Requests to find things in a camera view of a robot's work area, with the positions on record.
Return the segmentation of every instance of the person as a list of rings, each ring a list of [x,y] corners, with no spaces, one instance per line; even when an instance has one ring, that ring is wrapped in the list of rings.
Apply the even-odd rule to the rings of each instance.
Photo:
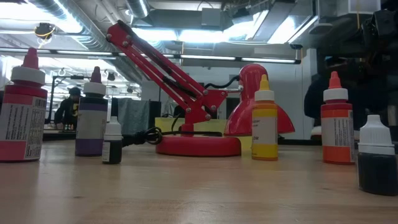
[[[73,87],[69,90],[69,94],[69,98],[63,100],[57,112],[55,112],[54,123],[57,129],[63,129],[64,125],[70,124],[73,126],[73,130],[76,130],[80,89]]]
[[[331,57],[326,60],[326,70],[315,75],[304,98],[304,113],[320,125],[323,91],[329,87],[330,74],[336,71],[341,86],[348,90],[348,103],[353,105],[354,130],[366,123],[368,113],[378,114],[387,108],[386,81],[380,74],[364,70],[360,64],[347,58]]]

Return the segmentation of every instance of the white nozzle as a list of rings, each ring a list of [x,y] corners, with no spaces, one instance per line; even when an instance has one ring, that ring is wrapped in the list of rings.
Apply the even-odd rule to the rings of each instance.
[[[390,129],[381,123],[379,115],[368,115],[368,122],[361,128],[359,135],[360,152],[395,154]]]
[[[112,116],[111,121],[108,124],[106,124],[105,135],[106,136],[121,136],[122,135],[121,125],[118,122],[117,116]]]

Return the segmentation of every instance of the yellow object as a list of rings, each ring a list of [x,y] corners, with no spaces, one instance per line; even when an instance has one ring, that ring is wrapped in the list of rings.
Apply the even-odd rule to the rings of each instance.
[[[260,89],[255,93],[252,111],[252,158],[278,160],[277,117],[278,107],[274,92],[269,89],[266,75],[261,77]]]

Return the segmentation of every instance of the dark bottle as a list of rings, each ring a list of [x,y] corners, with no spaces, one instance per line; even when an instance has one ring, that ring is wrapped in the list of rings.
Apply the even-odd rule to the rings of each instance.
[[[398,171],[389,128],[379,115],[369,115],[361,128],[358,154],[359,188],[378,195],[398,195]]]
[[[118,117],[112,116],[106,125],[102,148],[103,164],[119,164],[122,161],[122,135]]]

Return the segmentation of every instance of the black jacket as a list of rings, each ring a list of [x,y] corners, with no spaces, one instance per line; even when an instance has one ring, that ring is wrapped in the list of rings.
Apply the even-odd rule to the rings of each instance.
[[[79,101],[73,101],[71,98],[63,100],[57,112],[55,112],[54,123],[73,124],[76,126],[78,110]]]
[[[321,105],[323,91],[329,87],[329,77],[317,75],[318,79],[311,83],[304,98],[304,113],[315,119],[315,126],[320,125]],[[354,129],[359,130],[367,120],[366,109],[371,113],[377,113],[387,108],[388,99],[386,84],[383,80],[372,79],[358,86],[346,85],[341,82],[343,88],[348,90],[348,103],[353,105]]]

